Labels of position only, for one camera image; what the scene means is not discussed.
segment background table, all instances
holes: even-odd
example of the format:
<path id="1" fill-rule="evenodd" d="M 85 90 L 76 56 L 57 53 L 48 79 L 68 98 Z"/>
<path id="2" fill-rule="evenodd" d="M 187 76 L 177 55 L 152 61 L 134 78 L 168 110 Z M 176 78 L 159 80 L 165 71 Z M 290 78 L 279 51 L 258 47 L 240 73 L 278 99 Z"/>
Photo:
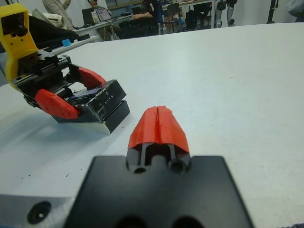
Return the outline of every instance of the background table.
<path id="1" fill-rule="evenodd" d="M 100 29 L 100 28 L 103 28 L 103 27 L 106 27 L 106 26 L 111 26 L 112 27 L 113 24 L 122 22 L 124 20 L 128 20 L 131 17 L 132 17 L 132 15 L 114 18 L 114 19 L 104 21 L 104 22 L 101 22 L 101 23 L 93 25 L 93 26 L 89 26 L 89 27 L 86 27 L 86 28 L 81 28 L 79 30 L 75 30 L 75 33 L 77 33 L 79 35 L 83 35 L 83 34 L 88 33 L 88 34 L 90 34 L 90 36 L 99 36 L 100 34 L 97 32 L 97 29 Z"/>
<path id="2" fill-rule="evenodd" d="M 131 113 L 105 136 L 57 124 L 0 87 L 0 193 L 75 196 L 92 157 L 126 155 L 145 109 L 166 105 L 192 156 L 225 157 L 257 228 L 304 222 L 303 37 L 302 23 L 272 24 L 67 52 L 74 64 L 117 78 Z"/>

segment chair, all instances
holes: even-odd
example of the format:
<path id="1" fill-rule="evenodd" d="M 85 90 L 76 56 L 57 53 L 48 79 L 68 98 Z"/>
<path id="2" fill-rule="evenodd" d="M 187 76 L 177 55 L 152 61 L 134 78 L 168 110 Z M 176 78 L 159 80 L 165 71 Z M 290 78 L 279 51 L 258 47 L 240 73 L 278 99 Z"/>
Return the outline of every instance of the chair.
<path id="1" fill-rule="evenodd" d="M 197 19 L 200 19 L 201 23 L 204 24 L 204 20 L 210 23 L 210 16 L 208 16 L 209 12 L 211 12 L 211 4 L 210 3 L 203 3 L 193 6 L 194 12 L 196 13 Z"/>
<path id="2" fill-rule="evenodd" d="M 178 19 L 173 19 L 173 16 L 178 13 L 179 18 Z M 170 4 L 167 7 L 167 14 L 168 14 L 168 21 L 164 21 L 164 24 L 171 24 L 172 25 L 172 31 L 174 33 L 174 23 L 178 23 L 178 25 L 180 26 L 180 4 L 179 3 L 174 3 L 174 4 Z"/>

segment desk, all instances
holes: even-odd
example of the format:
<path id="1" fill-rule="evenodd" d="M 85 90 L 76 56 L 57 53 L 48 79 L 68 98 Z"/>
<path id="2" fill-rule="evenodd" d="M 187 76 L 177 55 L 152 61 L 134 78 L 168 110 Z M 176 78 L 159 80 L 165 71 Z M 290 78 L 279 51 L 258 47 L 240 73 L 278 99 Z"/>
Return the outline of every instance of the desk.
<path id="1" fill-rule="evenodd" d="M 99 24 L 96 24 L 96 25 L 93 25 L 93 26 L 89 26 L 87 28 L 81 28 L 79 30 L 76 30 L 75 32 L 79 35 L 83 35 L 83 34 L 86 34 L 86 33 L 89 33 L 90 36 L 96 36 L 96 35 L 99 35 L 96 30 L 99 29 L 99 28 L 103 28 L 105 26 L 111 26 L 114 24 L 114 23 L 119 23 L 121 21 L 124 21 L 124 20 L 128 20 L 132 17 L 132 15 L 129 15 L 129 16 L 125 16 L 125 17 L 119 17 L 119 18 L 115 18 L 115 19 L 112 19 L 112 20 L 108 20 L 108 21 L 104 21 L 104 22 L 101 22 Z"/>
<path id="2" fill-rule="evenodd" d="M 180 8 L 181 7 L 186 7 L 189 6 L 189 10 L 190 10 L 190 6 L 194 6 L 194 5 L 198 5 L 198 4 L 203 4 L 203 3 L 212 3 L 212 8 L 211 8 L 211 28 L 214 28 L 214 21 L 215 21 L 215 0 L 192 0 L 192 1 L 187 1 L 187 2 L 181 2 L 180 3 Z M 162 6 L 163 10 L 166 10 L 166 8 L 168 7 L 168 5 L 164 5 Z"/>
<path id="3" fill-rule="evenodd" d="M 0 87 L 0 193 L 75 196 L 92 157 L 126 155 L 143 112 L 166 105 L 192 156 L 225 157 L 257 228 L 303 222 L 303 36 L 304 23 L 267 24 L 68 51 L 72 63 L 117 78 L 131 113 L 104 136 L 58 124 Z"/>
<path id="4" fill-rule="evenodd" d="M 60 54 L 65 53 L 69 50 L 80 47 L 84 44 L 95 42 L 97 39 L 98 39 L 98 36 L 90 37 L 89 39 L 85 39 L 85 40 L 82 40 L 82 41 L 75 40 L 74 43 L 72 43 L 70 46 L 67 46 L 67 47 L 61 46 L 61 47 L 57 47 L 57 48 L 53 49 L 52 54 L 60 55 Z"/>

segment yellow 3d-printed bracket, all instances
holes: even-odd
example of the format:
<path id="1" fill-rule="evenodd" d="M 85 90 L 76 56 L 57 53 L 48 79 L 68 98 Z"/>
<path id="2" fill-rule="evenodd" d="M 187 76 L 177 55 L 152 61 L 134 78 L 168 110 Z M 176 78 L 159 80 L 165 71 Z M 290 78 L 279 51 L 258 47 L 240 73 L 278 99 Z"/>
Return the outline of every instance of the yellow 3d-printed bracket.
<path id="1" fill-rule="evenodd" d="M 5 76 L 14 88 L 12 80 L 18 77 L 18 59 L 36 51 L 29 32 L 29 14 L 20 3 L 0 7 L 0 42 L 7 52 Z"/>

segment person sitting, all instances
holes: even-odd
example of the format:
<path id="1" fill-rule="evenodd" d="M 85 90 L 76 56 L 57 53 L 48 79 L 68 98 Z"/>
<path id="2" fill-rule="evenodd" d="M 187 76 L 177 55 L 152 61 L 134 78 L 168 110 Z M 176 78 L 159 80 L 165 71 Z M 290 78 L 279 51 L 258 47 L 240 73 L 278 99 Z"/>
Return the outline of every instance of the person sitting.
<path id="1" fill-rule="evenodd" d="M 97 11 L 97 10 L 103 10 L 105 9 L 105 7 L 99 6 L 97 3 L 97 0 L 87 0 L 91 7 L 92 7 L 92 12 L 93 11 Z M 116 26 L 116 25 L 112 25 L 113 31 L 114 33 L 118 36 L 121 37 L 121 29 L 120 27 Z M 110 26 L 105 26 L 104 28 L 99 28 L 97 29 L 98 33 L 100 34 L 100 36 L 104 39 L 104 41 L 109 41 L 110 36 L 109 34 L 111 33 L 111 28 Z"/>
<path id="2" fill-rule="evenodd" d="M 158 24 L 156 22 L 156 0 L 143 0 L 141 13 L 132 16 L 129 22 L 122 22 L 122 38 L 136 38 L 157 34 Z"/>
<path id="3" fill-rule="evenodd" d="M 63 4 L 60 0 L 42 0 L 44 8 L 46 8 L 48 13 L 54 13 L 62 16 L 64 23 L 68 30 L 74 30 L 74 26 L 71 18 L 66 12 L 66 9 L 69 7 L 71 0 L 66 0 Z"/>

